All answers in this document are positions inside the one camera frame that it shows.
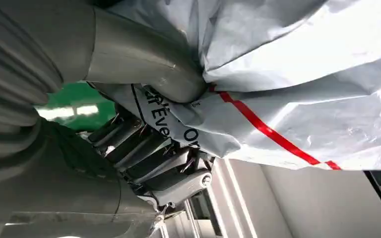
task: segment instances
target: black rubber hose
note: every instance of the black rubber hose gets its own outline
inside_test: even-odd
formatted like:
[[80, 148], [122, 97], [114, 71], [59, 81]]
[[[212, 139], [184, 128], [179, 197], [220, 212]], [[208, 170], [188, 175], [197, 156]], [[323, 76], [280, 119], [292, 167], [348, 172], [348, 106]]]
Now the black rubber hose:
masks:
[[40, 131], [33, 105], [45, 104], [62, 82], [41, 47], [0, 10], [0, 159], [33, 144]]

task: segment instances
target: protective cover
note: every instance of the protective cover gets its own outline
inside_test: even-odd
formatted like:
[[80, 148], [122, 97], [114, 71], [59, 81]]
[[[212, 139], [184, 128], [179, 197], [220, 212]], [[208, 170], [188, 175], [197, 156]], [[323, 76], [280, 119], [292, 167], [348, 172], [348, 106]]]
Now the protective cover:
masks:
[[381, 169], [381, 0], [126, 0], [112, 11], [188, 47], [212, 83], [185, 105], [98, 85], [161, 133], [220, 158]]

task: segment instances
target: mechanical part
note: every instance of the mechanical part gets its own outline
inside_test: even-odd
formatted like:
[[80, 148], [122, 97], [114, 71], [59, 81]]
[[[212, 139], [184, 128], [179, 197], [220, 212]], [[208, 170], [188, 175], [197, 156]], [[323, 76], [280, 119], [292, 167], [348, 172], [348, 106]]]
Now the mechanical part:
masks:
[[202, 184], [205, 186], [205, 187], [208, 187], [210, 184], [211, 184], [211, 176], [205, 176], [203, 179], [202, 179]]
[[174, 167], [178, 167], [182, 165], [183, 163], [186, 162], [186, 156], [187, 156], [187, 151], [189, 151], [189, 148], [183, 148], [181, 149], [176, 155], [168, 158], [164, 162], [162, 162], [160, 165], [151, 168], [149, 171], [144, 171], [142, 172], [145, 174], [144, 176], [141, 176], [139, 178], [133, 178], [132, 181], [135, 183], [142, 183], [145, 182], [146, 180], [149, 180], [157, 175], [160, 175]]
[[160, 205], [165, 205], [169, 202], [179, 203], [207, 188], [207, 186], [202, 183], [202, 180], [206, 176], [211, 177], [211, 172], [199, 171], [187, 176], [185, 179], [165, 190], [152, 191], [152, 194]]
[[171, 143], [169, 138], [145, 126], [126, 139], [122, 137], [119, 143], [116, 134], [125, 134], [129, 128], [134, 128], [137, 118], [130, 112], [123, 112], [116, 119], [109, 125], [118, 125], [116, 133], [95, 132], [106, 141], [104, 145], [94, 134], [90, 137], [94, 144], [101, 145], [99, 150], [105, 150], [105, 146], [115, 147], [106, 159], [130, 182], [141, 199], [156, 207], [167, 204], [173, 207], [210, 185], [212, 175], [207, 169], [211, 166], [206, 153], [190, 147], [180, 148], [176, 142]]

